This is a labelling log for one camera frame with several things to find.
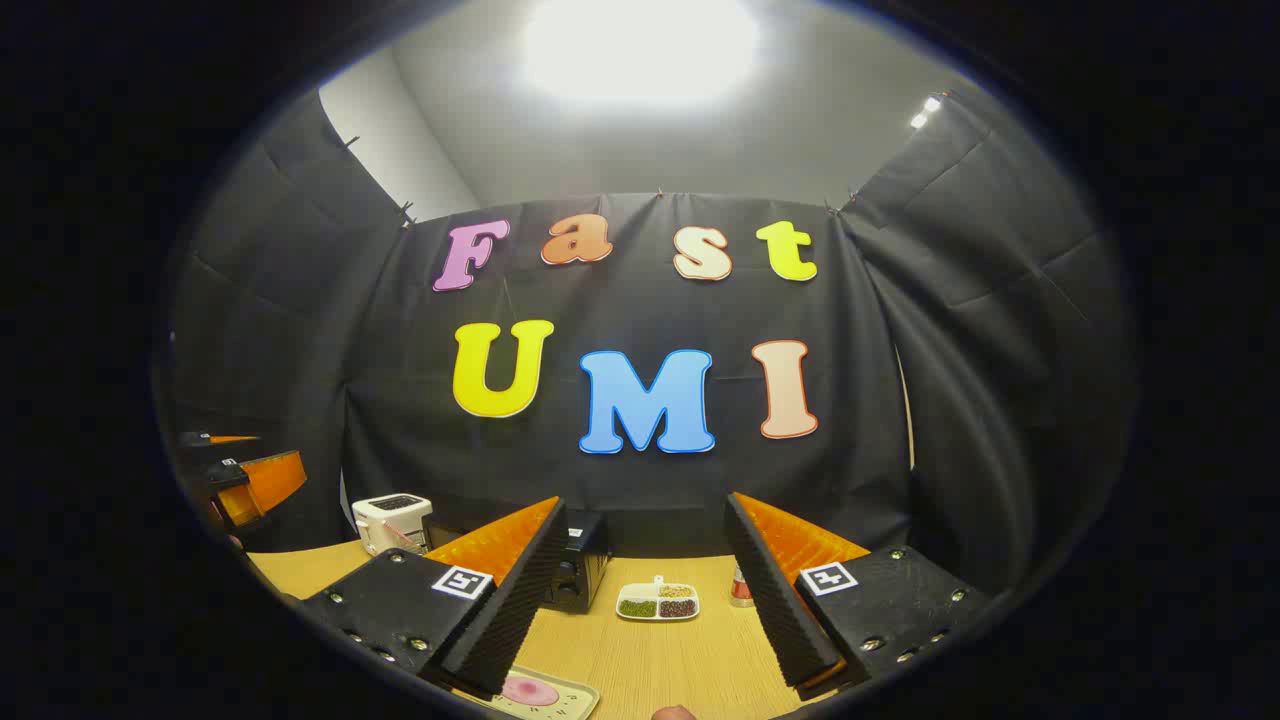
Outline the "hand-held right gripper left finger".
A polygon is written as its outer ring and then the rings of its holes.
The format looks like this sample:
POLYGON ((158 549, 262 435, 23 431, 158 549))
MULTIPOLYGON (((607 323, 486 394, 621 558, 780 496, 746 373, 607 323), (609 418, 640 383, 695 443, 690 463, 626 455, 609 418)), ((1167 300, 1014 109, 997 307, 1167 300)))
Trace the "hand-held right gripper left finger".
POLYGON ((550 588, 567 529, 566 503, 552 496, 426 553, 385 550, 300 609, 374 662, 489 700, 550 588))

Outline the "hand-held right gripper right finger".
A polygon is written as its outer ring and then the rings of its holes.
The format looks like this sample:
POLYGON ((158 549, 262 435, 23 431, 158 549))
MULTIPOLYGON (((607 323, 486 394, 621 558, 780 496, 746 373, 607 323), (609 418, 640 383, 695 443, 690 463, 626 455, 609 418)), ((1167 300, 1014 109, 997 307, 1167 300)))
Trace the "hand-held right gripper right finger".
POLYGON ((972 633, 989 596, 908 544, 867 550, 750 496, 724 533, 785 683, 804 700, 891 676, 972 633))

